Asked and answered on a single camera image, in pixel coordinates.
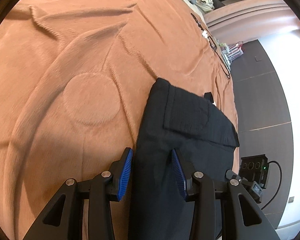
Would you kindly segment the black pants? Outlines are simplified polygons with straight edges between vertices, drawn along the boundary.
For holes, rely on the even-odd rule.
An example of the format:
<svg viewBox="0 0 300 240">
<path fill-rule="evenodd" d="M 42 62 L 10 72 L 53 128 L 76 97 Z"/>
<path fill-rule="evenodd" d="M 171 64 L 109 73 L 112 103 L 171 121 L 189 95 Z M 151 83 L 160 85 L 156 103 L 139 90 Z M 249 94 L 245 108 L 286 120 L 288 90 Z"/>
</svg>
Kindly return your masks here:
<svg viewBox="0 0 300 240">
<path fill-rule="evenodd" d="M 132 165 L 129 239 L 188 239 L 194 205 L 172 167 L 177 148 L 197 171 L 223 181 L 239 146 L 232 122 L 213 103 L 164 79 L 151 88 Z"/>
</svg>

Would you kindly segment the black power box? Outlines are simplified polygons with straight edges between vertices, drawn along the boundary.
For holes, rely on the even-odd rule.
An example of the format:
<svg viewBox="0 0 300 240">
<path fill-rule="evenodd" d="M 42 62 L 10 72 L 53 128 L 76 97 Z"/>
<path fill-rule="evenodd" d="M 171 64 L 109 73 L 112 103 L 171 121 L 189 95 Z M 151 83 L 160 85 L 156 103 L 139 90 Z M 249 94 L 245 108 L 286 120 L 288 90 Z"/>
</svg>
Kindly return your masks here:
<svg viewBox="0 0 300 240">
<path fill-rule="evenodd" d="M 268 171 L 269 163 L 265 154 L 241 158 L 239 176 L 250 182 L 257 182 L 262 189 L 267 187 Z"/>
</svg>

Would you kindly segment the mauve curtain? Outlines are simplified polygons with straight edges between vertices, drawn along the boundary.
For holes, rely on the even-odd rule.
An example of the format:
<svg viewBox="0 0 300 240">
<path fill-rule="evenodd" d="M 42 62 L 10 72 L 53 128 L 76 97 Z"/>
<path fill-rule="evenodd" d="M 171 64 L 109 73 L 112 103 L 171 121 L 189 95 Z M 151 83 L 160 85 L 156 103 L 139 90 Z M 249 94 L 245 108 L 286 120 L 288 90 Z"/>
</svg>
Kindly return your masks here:
<svg viewBox="0 0 300 240">
<path fill-rule="evenodd" d="M 300 20 L 284 0 L 239 1 L 207 13 L 204 21 L 211 34 L 226 44 L 300 29 Z"/>
</svg>

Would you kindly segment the brown fleece blanket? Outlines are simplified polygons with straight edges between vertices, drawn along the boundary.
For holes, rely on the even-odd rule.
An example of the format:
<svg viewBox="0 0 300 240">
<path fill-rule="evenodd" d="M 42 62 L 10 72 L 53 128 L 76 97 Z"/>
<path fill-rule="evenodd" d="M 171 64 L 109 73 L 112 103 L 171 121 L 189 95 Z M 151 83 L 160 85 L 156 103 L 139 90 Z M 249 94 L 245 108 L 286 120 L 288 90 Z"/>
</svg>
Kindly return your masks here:
<svg viewBox="0 0 300 240">
<path fill-rule="evenodd" d="M 68 178 L 135 147 L 159 77 L 238 124 L 232 81 L 187 0 L 20 0 L 0 25 L 0 227 L 25 233 Z"/>
</svg>

